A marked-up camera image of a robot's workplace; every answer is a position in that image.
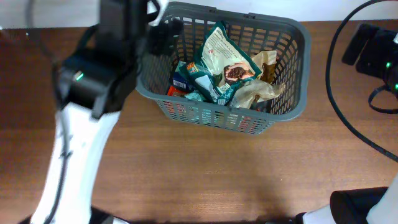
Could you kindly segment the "blue Kleenex tissue pack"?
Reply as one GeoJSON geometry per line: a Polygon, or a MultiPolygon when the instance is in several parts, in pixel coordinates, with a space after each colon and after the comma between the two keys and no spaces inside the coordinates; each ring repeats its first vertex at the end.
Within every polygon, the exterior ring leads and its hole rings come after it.
{"type": "Polygon", "coordinates": [[[193,84],[191,84],[190,80],[187,78],[186,75],[182,75],[180,73],[180,67],[182,67],[184,65],[185,65],[185,62],[183,62],[183,61],[178,62],[177,67],[176,67],[173,75],[170,78],[170,81],[171,81],[171,84],[175,88],[177,88],[181,91],[187,92],[187,93],[191,93],[194,90],[196,90],[196,88],[193,84]]]}

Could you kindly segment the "white teal wipes packet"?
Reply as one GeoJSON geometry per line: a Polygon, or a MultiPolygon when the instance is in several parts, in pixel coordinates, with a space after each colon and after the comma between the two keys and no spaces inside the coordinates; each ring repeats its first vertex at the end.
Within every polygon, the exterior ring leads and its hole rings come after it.
{"type": "Polygon", "coordinates": [[[198,90],[194,90],[191,93],[188,93],[184,95],[184,97],[188,100],[193,100],[193,101],[201,101],[201,102],[207,102],[208,100],[204,97],[203,94],[201,94],[198,90]]]}

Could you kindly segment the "green coffee bag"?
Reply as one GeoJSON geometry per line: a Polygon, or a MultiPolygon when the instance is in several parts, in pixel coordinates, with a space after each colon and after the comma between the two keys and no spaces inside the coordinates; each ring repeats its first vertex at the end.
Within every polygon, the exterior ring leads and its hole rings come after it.
{"type": "Polygon", "coordinates": [[[211,28],[191,62],[179,68],[206,101],[227,105],[236,91],[256,79],[260,68],[226,33],[223,21],[211,28]]]}

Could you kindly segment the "beige snack bag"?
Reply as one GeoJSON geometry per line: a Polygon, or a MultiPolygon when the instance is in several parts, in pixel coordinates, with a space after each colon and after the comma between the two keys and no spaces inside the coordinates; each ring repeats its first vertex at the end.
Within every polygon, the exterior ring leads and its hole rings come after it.
{"type": "Polygon", "coordinates": [[[249,109],[256,98],[267,101],[280,96],[285,90],[285,84],[275,85],[255,79],[246,82],[234,94],[229,103],[230,108],[249,109]]]}
{"type": "Polygon", "coordinates": [[[261,70],[261,74],[257,78],[264,82],[272,83],[275,80],[277,51],[262,51],[251,59],[261,70]]]}

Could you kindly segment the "grey plastic basket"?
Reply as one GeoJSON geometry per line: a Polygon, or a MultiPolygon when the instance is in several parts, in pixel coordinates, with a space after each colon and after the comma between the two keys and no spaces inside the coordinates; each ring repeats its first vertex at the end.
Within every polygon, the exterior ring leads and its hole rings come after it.
{"type": "Polygon", "coordinates": [[[136,90],[154,100],[170,119],[228,129],[240,133],[261,134],[276,122],[298,117],[307,104],[310,73],[311,37],[299,22],[262,14],[242,14],[215,7],[169,3],[163,21],[179,19],[184,30],[177,48],[170,56],[144,58],[143,73],[136,90]],[[212,103],[169,96],[170,77],[180,61],[193,60],[205,34],[218,21],[226,22],[226,33],[248,55],[263,50],[276,50],[275,84],[284,84],[284,92],[268,100],[258,110],[232,109],[212,103]]]}

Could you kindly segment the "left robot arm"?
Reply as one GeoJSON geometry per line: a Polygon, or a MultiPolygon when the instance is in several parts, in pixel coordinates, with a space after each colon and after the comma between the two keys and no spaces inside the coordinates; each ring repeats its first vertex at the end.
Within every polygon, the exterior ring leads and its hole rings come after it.
{"type": "Polygon", "coordinates": [[[34,28],[34,2],[25,10],[27,35],[50,60],[55,139],[44,191],[26,223],[122,223],[91,204],[106,142],[143,72],[144,57],[167,55],[182,30],[163,23],[167,1],[101,1],[99,23],[87,28],[59,60],[34,28]]]}

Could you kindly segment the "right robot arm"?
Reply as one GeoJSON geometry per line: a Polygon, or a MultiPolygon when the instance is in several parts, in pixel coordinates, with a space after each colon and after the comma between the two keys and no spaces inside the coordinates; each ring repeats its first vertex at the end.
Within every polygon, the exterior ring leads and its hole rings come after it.
{"type": "MultiPolygon", "coordinates": [[[[331,65],[331,88],[340,110],[364,136],[391,152],[397,152],[397,116],[373,111],[370,92],[381,82],[360,74],[341,62],[358,26],[350,22],[335,46],[331,65]]],[[[326,59],[337,22],[306,22],[312,36],[308,105],[295,121],[294,210],[311,212],[325,206],[336,190],[365,189],[389,185],[397,163],[378,153],[339,120],[325,87],[326,59]]]]}

